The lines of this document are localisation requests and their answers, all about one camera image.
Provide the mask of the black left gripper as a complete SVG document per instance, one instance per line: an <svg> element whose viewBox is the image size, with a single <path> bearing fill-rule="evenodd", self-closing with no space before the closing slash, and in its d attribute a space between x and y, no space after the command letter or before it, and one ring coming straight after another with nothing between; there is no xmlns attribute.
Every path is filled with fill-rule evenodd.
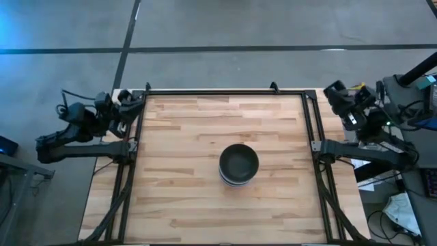
<svg viewBox="0 0 437 246"><path fill-rule="evenodd" d="M144 90L121 90L117 95L120 103L112 106L112 118L109 131L116 137L123 139L129 136L132 122L140 114L143 105Z"/></svg>

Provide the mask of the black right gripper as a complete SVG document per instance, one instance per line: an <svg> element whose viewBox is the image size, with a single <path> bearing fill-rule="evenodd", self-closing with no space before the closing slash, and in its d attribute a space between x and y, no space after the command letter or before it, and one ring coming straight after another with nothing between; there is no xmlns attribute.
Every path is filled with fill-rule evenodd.
<svg viewBox="0 0 437 246"><path fill-rule="evenodd" d="M363 86L359 90L347 90L342 81L337 80L323 90L335 115L345 115L342 123L347 131L359 128L357 112L363 112L376 101L376 91Z"/></svg>

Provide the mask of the black bowl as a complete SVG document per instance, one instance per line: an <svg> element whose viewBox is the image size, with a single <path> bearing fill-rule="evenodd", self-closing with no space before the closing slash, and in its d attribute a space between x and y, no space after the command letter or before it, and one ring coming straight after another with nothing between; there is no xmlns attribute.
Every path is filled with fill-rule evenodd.
<svg viewBox="0 0 437 246"><path fill-rule="evenodd" d="M219 158L219 169L224 172L257 172L259 158L251 147L235 143L222 151Z"/></svg>

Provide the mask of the light blue bowl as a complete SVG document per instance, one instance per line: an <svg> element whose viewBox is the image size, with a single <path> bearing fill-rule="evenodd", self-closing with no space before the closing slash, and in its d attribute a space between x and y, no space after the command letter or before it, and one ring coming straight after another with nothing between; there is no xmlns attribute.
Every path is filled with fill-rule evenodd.
<svg viewBox="0 0 437 246"><path fill-rule="evenodd" d="M225 176L228 180L234 182L244 182L247 180L251 180L257 172L224 172L223 170L219 170L220 176Z"/></svg>

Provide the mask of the white paper sheets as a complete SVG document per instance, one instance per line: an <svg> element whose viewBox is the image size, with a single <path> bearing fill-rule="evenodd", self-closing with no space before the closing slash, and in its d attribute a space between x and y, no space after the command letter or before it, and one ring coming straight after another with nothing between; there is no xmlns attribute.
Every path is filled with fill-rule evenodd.
<svg viewBox="0 0 437 246"><path fill-rule="evenodd" d="M358 160L358 159L352 159L352 164L354 165L355 169L358 169L362 166L369 165L369 161L364 160ZM382 179L386 178L387 174L379 174L375 178L368 178L366 180L357 182L358 189L360 191L375 191L375 186L382 184Z"/></svg>

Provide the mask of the black pole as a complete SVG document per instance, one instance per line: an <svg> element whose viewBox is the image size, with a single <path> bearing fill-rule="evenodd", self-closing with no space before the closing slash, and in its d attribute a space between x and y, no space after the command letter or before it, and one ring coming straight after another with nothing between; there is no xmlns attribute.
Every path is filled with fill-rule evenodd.
<svg viewBox="0 0 437 246"><path fill-rule="evenodd" d="M430 55L428 58L423 60L420 64L415 66L413 69L408 71L406 74L402 75L398 79L398 84L402 87L407 87L414 81L416 81L419 77L424 75L426 72L437 66L437 52Z"/></svg>

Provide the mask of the teal small box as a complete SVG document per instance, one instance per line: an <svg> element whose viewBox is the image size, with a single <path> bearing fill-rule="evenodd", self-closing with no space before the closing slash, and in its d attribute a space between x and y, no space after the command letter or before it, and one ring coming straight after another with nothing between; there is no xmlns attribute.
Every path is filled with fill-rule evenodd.
<svg viewBox="0 0 437 246"><path fill-rule="evenodd" d="M415 81L415 87L418 90L424 90L425 88L435 84L436 82L437 75L422 76Z"/></svg>

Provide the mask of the grey desk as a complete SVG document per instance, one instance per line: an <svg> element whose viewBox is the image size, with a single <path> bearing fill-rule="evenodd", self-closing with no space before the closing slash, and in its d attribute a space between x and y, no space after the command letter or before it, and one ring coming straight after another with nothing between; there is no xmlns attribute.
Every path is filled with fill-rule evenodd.
<svg viewBox="0 0 437 246"><path fill-rule="evenodd" d="M387 95L394 105L408 105L421 100L423 94L414 86L402 87L394 77L382 79ZM417 166L437 168L437 132L429 130L403 131L403 138L419 152ZM437 199L425 197L425 188L418 170L402 174L421 235L426 246L437 246Z"/></svg>

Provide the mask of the dark keyboard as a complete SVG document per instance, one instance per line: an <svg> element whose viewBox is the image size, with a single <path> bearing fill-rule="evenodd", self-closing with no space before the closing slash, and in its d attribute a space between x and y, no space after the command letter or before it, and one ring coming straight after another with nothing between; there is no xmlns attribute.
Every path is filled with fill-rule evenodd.
<svg viewBox="0 0 437 246"><path fill-rule="evenodd" d="M424 169L423 173L427 195L437 199L437 169Z"/></svg>

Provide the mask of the white crumpled bag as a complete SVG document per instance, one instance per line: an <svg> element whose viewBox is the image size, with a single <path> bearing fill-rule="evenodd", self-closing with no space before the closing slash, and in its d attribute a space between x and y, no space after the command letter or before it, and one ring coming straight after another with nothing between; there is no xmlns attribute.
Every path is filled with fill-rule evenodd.
<svg viewBox="0 0 437 246"><path fill-rule="evenodd" d="M415 235L421 235L407 193L392 195L382 211L392 222Z"/></svg>

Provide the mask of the dark side cart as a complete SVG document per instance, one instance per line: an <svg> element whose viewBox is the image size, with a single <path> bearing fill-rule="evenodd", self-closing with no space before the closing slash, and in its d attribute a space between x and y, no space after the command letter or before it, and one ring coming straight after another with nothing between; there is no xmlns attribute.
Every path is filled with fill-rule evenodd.
<svg viewBox="0 0 437 246"><path fill-rule="evenodd" d="M16 224L16 217L24 195L32 187L33 177L50 180L54 171L0 154L0 192L6 185L5 202L0 201L0 246L6 246L8 234Z"/></svg>

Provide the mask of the blue lit device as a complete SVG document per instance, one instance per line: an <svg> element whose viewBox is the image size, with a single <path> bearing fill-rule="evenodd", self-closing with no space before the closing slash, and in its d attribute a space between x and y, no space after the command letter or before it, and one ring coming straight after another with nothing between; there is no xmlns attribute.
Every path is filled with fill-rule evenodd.
<svg viewBox="0 0 437 246"><path fill-rule="evenodd" d="M10 139L0 136L0 154L14 156L18 150L18 144Z"/></svg>

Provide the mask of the black aluminium table frame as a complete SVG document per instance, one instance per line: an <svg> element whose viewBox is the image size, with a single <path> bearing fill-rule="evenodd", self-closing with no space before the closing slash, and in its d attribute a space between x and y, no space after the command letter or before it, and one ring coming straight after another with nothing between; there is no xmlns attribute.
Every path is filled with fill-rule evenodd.
<svg viewBox="0 0 437 246"><path fill-rule="evenodd" d="M343 139L319 89L152 90L146 102L132 193L114 218L125 244L301 244L337 238L320 202L310 143ZM219 177L232 144L256 151L249 184Z"/></svg>

